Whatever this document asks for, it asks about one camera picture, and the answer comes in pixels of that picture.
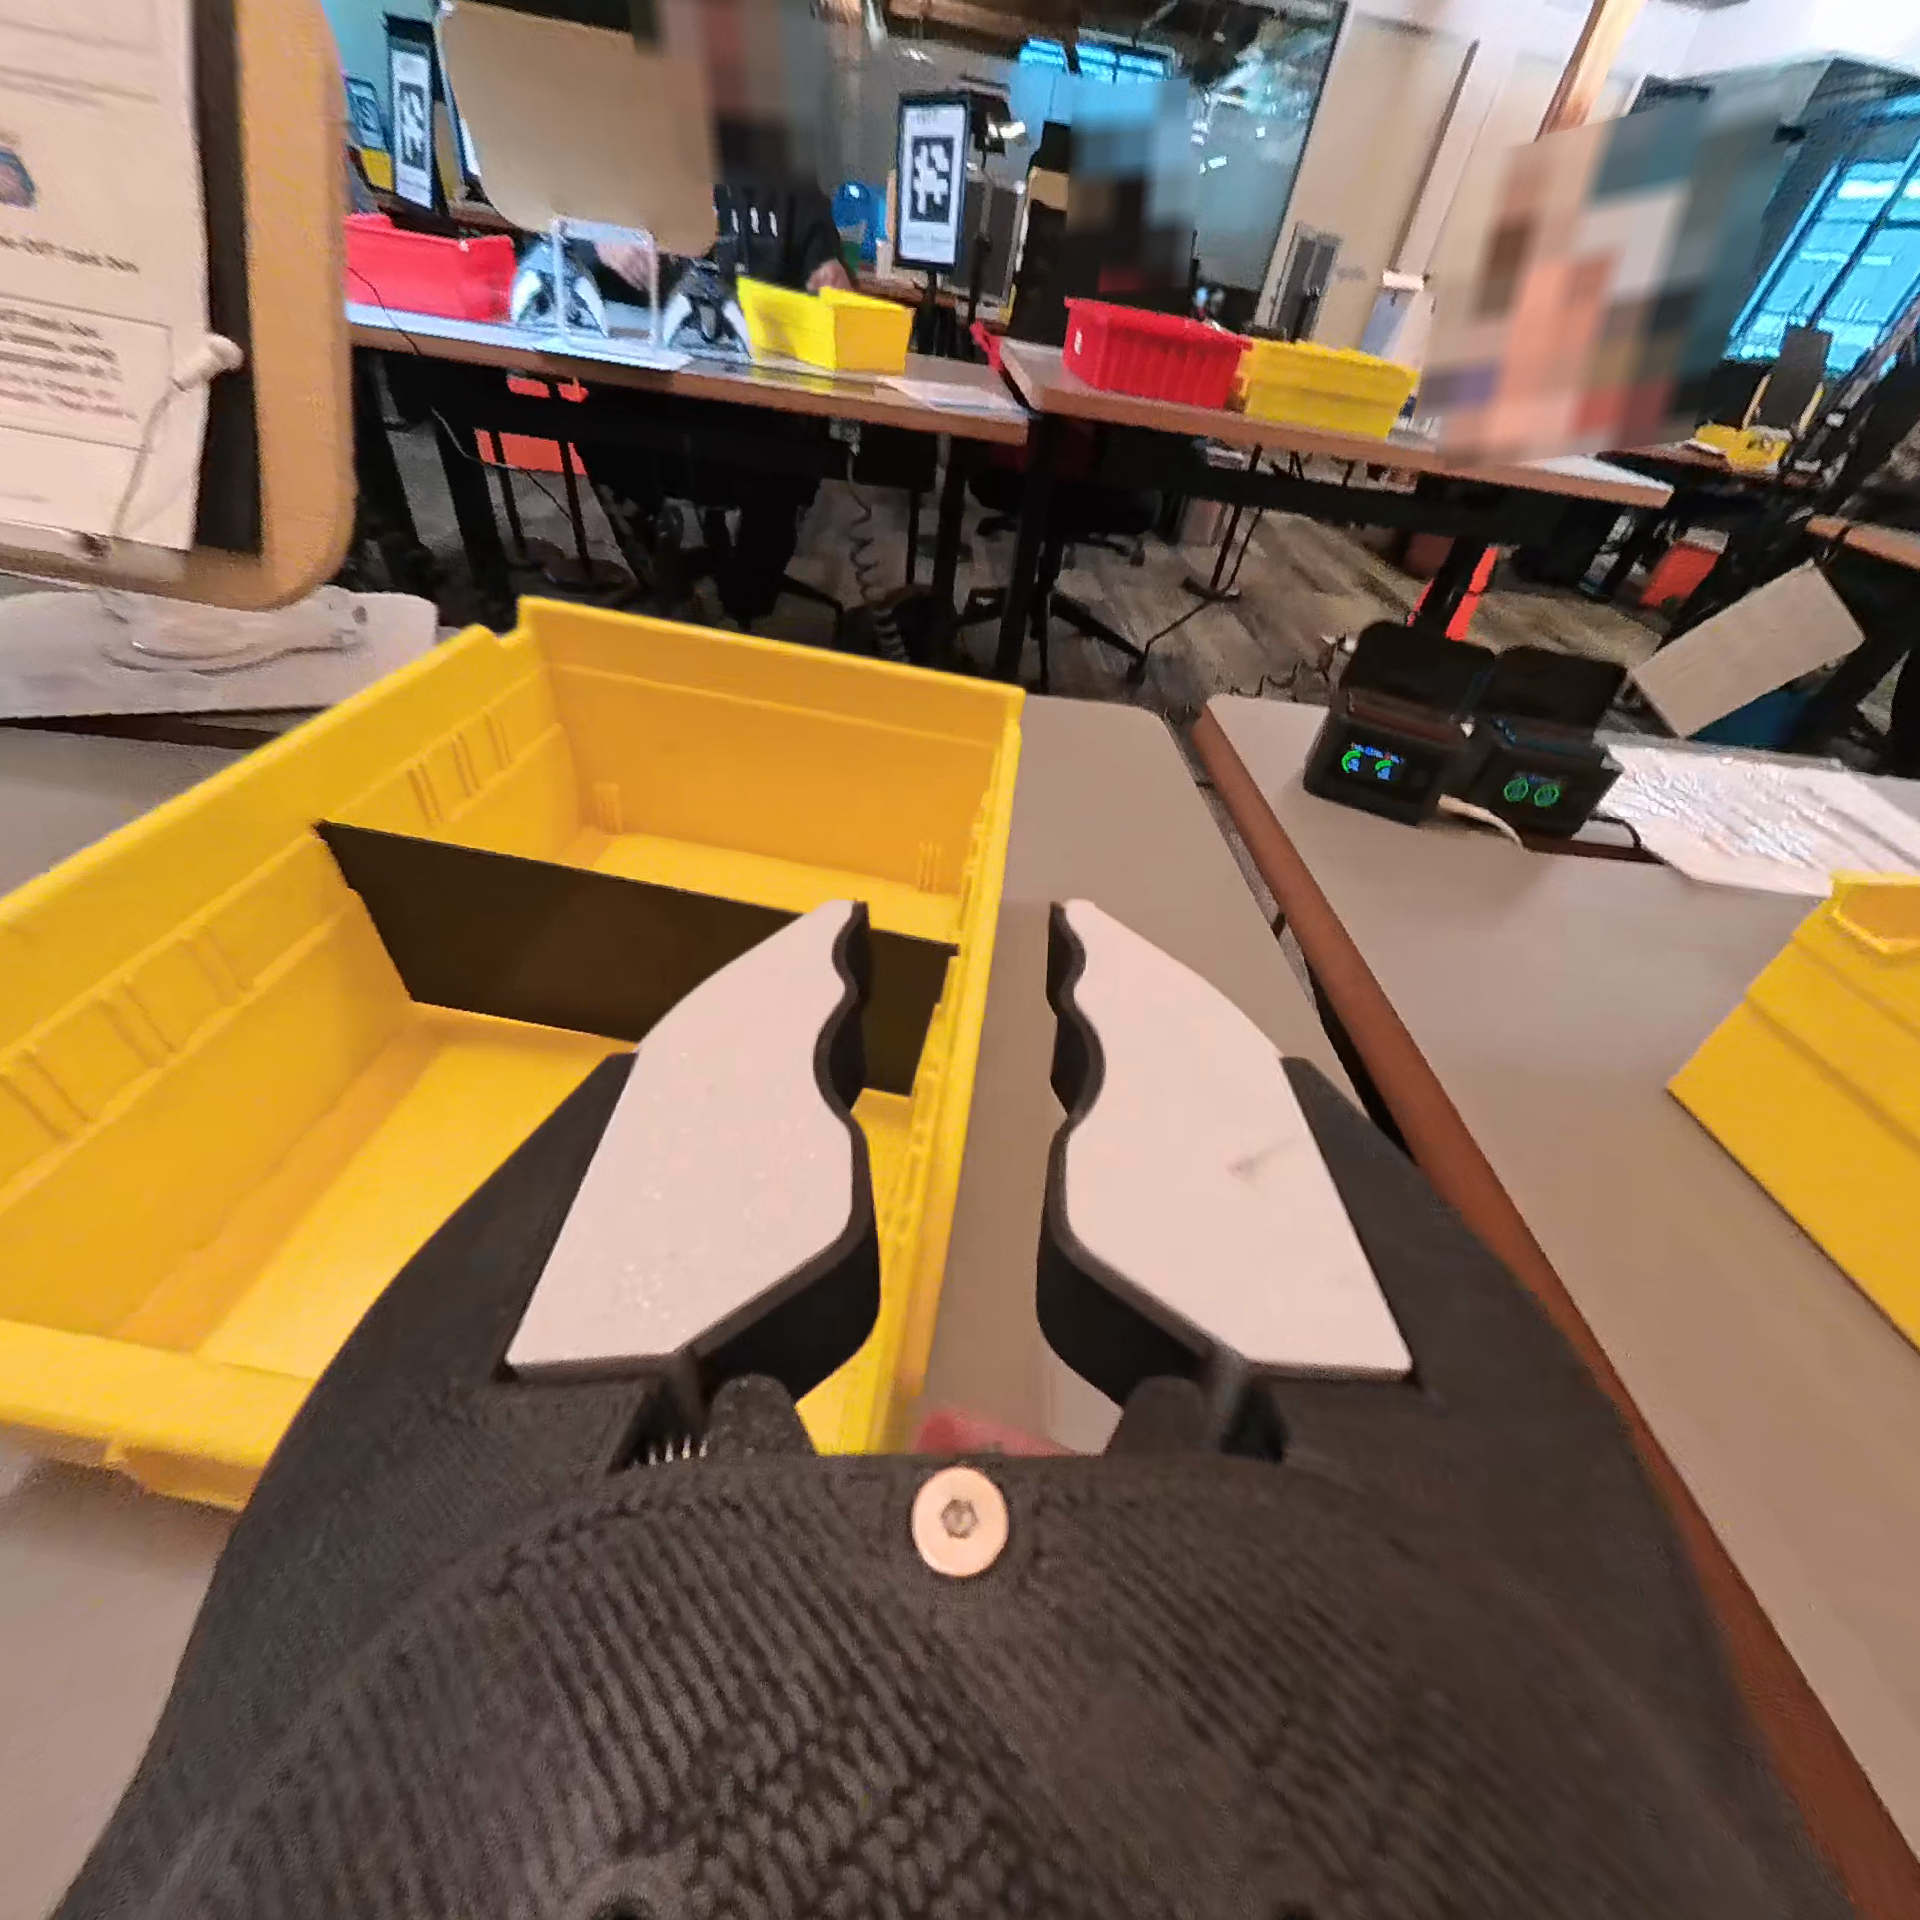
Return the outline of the black and white tag sign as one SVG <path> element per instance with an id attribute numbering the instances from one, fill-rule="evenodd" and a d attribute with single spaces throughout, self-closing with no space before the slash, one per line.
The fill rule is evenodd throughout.
<path id="1" fill-rule="evenodd" d="M 441 216 L 441 70 L 438 45 L 424 18 L 383 14 L 388 52 L 390 179 L 397 201 Z"/>
<path id="2" fill-rule="evenodd" d="M 969 152 L 965 92 L 908 92 L 897 101 L 893 254 L 909 273 L 951 277 L 962 260 Z"/>

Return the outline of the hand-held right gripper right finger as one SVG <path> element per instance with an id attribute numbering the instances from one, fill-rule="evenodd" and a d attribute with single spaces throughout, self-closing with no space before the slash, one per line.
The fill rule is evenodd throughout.
<path id="1" fill-rule="evenodd" d="M 1092 900 L 1046 912 L 1040 1331 L 1121 1405 L 1151 1380 L 1233 1405 L 1269 1380 L 1406 1385 L 1410 1348 L 1289 1059 Z"/>

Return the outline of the black charger with display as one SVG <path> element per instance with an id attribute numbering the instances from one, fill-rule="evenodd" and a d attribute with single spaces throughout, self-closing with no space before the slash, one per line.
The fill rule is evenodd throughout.
<path id="1" fill-rule="evenodd" d="M 1302 792 L 1418 827 L 1468 773 L 1476 701 L 1496 654 L 1421 621 L 1361 629 L 1330 685 Z"/>
<path id="2" fill-rule="evenodd" d="M 1620 661 L 1504 650 L 1474 699 L 1469 753 L 1447 796 L 1524 843 L 1569 843 L 1620 777 L 1599 723 L 1623 684 Z"/>

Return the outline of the black bin divider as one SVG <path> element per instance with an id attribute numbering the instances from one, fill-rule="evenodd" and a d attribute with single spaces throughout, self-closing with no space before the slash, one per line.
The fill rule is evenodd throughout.
<path id="1" fill-rule="evenodd" d="M 647 1069 L 733 1076 L 848 1110 L 911 1091 L 958 948 L 528 854 L 320 822 L 417 1004 L 631 1042 Z"/>

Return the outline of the grippers on clear stand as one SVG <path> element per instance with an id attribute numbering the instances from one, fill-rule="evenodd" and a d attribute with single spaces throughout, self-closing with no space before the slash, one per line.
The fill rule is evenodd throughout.
<path id="1" fill-rule="evenodd" d="M 517 248 L 506 324 L 641 353 L 751 362 L 736 277 L 722 264 L 640 248 L 637 273 L 621 277 L 593 240 L 552 224 Z"/>

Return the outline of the red plastic bin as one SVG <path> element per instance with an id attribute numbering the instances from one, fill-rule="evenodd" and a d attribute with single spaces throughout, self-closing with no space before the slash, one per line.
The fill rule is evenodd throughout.
<path id="1" fill-rule="evenodd" d="M 342 291 L 350 305 L 434 320 L 503 324 L 512 318 L 514 240 L 505 234 L 429 234 L 383 213 L 342 217 Z"/>
<path id="2" fill-rule="evenodd" d="M 1063 368 L 1097 393 L 1223 409 L 1247 340 L 1208 320 L 1148 306 L 1063 301 Z"/>

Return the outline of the white stand base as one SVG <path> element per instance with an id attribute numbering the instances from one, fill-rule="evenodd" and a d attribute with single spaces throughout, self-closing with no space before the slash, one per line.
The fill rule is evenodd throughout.
<path id="1" fill-rule="evenodd" d="M 268 612 L 118 589 L 10 592 L 2 601 L 7 723 L 205 714 L 310 714 L 422 659 L 431 601 L 325 585 Z"/>

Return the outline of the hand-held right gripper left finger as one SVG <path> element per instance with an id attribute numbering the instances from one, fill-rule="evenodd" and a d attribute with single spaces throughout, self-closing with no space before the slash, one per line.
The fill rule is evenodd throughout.
<path id="1" fill-rule="evenodd" d="M 863 1091 L 869 908 L 830 900 L 746 948 L 636 1046 L 505 1352 L 583 1382 L 813 1390 L 879 1310 Z"/>

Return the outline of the grey flat board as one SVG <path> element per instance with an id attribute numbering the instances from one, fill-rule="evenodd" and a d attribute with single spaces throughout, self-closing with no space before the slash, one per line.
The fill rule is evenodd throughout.
<path id="1" fill-rule="evenodd" d="M 1804 562 L 1671 638 L 1624 682 L 1673 737 L 1709 725 L 1852 656 L 1864 636 L 1825 579 Z"/>

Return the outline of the neighbouring grey desk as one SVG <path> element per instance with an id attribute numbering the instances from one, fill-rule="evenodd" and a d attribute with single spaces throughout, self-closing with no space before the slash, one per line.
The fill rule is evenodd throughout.
<path id="1" fill-rule="evenodd" d="M 1914 1348 L 1665 1091 L 1808 909 L 1311 797 L 1318 726 L 1191 741 L 1410 1156 L 1630 1421 L 1814 1843 L 1914 1916 Z"/>

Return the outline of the printed instruction sheet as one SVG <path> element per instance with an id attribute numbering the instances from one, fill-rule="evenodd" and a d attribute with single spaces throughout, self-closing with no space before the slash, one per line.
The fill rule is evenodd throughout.
<path id="1" fill-rule="evenodd" d="M 2 514 L 193 542 L 208 376 L 193 8 L 2 5 Z"/>

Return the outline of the white crinkled sheet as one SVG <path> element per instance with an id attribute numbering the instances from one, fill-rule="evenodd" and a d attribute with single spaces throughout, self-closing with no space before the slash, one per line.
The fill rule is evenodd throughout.
<path id="1" fill-rule="evenodd" d="M 1618 742 L 1605 806 L 1674 874 L 1817 900 L 1838 877 L 1914 877 L 1917 820 L 1833 766 Z"/>

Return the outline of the yellow plastic bin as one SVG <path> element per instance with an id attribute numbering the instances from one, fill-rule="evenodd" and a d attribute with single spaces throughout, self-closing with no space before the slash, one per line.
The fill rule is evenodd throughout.
<path id="1" fill-rule="evenodd" d="M 320 822 L 945 941 L 911 1091 L 861 1091 L 879 1310 L 800 1405 L 921 1392 L 990 996 L 1024 694 L 530 598 L 26 880 L 2 939 L 5 1436 L 240 1509 L 441 1224 L 636 1045 L 408 996 Z"/>
<path id="2" fill-rule="evenodd" d="M 1917 877 L 1838 876 L 1671 1098 L 1917 1342 Z"/>
<path id="3" fill-rule="evenodd" d="M 751 277 L 736 278 L 736 306 L 751 362 L 828 376 L 901 378 L 913 312 L 904 305 L 825 288 L 818 296 Z"/>
<path id="4" fill-rule="evenodd" d="M 1272 426 L 1385 441 L 1418 378 L 1417 368 L 1369 353 L 1249 340 L 1238 358 L 1232 408 Z"/>

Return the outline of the long brown-edged table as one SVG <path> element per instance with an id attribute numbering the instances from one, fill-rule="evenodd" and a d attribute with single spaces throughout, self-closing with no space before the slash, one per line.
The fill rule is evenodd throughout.
<path id="1" fill-rule="evenodd" d="M 1025 408 L 990 368 L 924 354 L 909 354 L 897 376 L 825 373 L 801 364 L 670 354 L 636 339 L 445 320 L 382 305 L 346 301 L 345 318 L 357 348 L 400 353 L 434 368 L 490 368 L 548 387 L 607 385 L 1006 448 L 1024 445 L 1030 426 Z"/>

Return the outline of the wooden board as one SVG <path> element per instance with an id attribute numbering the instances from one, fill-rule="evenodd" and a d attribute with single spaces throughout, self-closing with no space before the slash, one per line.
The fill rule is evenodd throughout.
<path id="1" fill-rule="evenodd" d="M 490 206 L 526 234 L 641 234 L 672 257 L 714 237 L 713 92 L 690 5 L 650 38 L 520 5 L 452 5 L 442 67 Z"/>

